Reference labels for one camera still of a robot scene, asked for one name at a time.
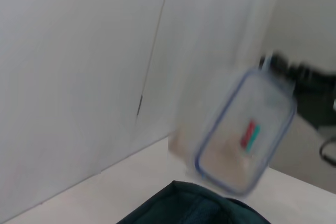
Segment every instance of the blue lid rim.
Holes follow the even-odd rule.
[[[258,169],[258,174],[257,176],[255,176],[255,178],[253,178],[253,182],[250,183],[250,185],[242,191],[237,191],[232,189],[230,186],[222,183],[220,180],[216,179],[215,177],[211,176],[209,173],[207,173],[201,166],[200,166],[200,157],[206,147],[206,145],[209,143],[213,133],[216,131],[217,127],[219,126],[220,122],[222,121],[224,115],[226,114],[228,108],[230,107],[232,101],[234,100],[234,98],[236,97],[236,95],[238,94],[240,88],[242,87],[242,85],[244,84],[244,82],[246,81],[246,79],[249,76],[252,75],[258,75],[263,77],[264,79],[270,81],[271,83],[273,83],[284,95],[288,96],[290,99],[290,103],[291,103],[291,111],[289,113],[289,117],[287,119],[287,121],[283,124],[283,126],[281,127],[281,129],[279,130],[278,136],[275,138],[274,142],[275,144],[273,145],[273,147],[271,147],[271,151],[270,154],[268,155],[266,162],[264,164],[262,164],[259,169]],[[230,194],[236,195],[236,196],[244,196],[248,193],[251,192],[251,190],[254,189],[254,187],[257,185],[257,182],[259,181],[261,175],[263,174],[264,170],[266,169],[268,163],[270,162],[270,159],[273,157],[278,145],[281,142],[281,139],[284,137],[285,133],[288,131],[290,123],[292,122],[294,115],[296,113],[296,109],[297,109],[297,105],[296,102],[292,99],[292,95],[290,94],[290,92],[288,92],[288,90],[284,89],[283,86],[281,86],[277,80],[272,77],[269,74],[266,74],[264,72],[261,72],[258,69],[250,69],[248,70],[243,78],[241,79],[240,83],[238,84],[237,88],[234,90],[234,92],[232,93],[232,95],[230,96],[230,98],[228,99],[228,102],[225,104],[225,106],[223,107],[221,113],[219,114],[218,118],[216,119],[213,127],[211,128],[211,130],[206,134],[204,141],[202,142],[196,156],[195,156],[195,169],[197,170],[197,172],[199,172],[202,177],[206,177],[210,182],[214,183],[216,186],[219,186],[220,188],[224,189],[225,191],[227,191]]]

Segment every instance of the plastic food container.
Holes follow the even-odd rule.
[[[266,72],[223,71],[179,122],[170,151],[227,193],[257,184],[296,112],[291,94]]]

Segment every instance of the white wall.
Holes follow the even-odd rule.
[[[180,99],[188,103],[197,97],[212,71],[256,61],[275,1],[165,1],[136,123],[135,149],[175,129]]]
[[[0,0],[0,222],[130,154],[163,0]]]
[[[278,0],[263,48],[336,70],[336,0]]]

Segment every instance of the black object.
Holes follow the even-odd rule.
[[[269,224],[248,205],[196,184],[173,181],[118,224]]]
[[[336,137],[332,137],[329,140],[325,141],[324,144],[322,144],[320,147],[320,157],[324,161],[326,161],[328,164],[330,164],[331,166],[336,167],[336,159],[328,156],[327,154],[323,152],[325,147],[327,147],[329,144],[334,144],[334,143],[336,143]]]
[[[326,73],[309,65],[289,65],[280,52],[273,53],[269,60],[269,71],[274,75],[295,84],[294,97],[298,104],[298,114],[315,129],[321,126],[336,126],[336,73]],[[265,64],[262,57],[259,66]],[[329,144],[336,144],[336,137],[325,141],[320,147],[320,157],[333,167],[336,159],[323,153]]]

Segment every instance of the red label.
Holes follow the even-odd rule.
[[[241,138],[242,140],[240,140],[240,145],[243,149],[246,149],[248,141],[252,137],[252,134],[254,133],[255,129],[256,129],[256,123],[254,121],[250,121],[250,123],[248,124],[245,135]]]

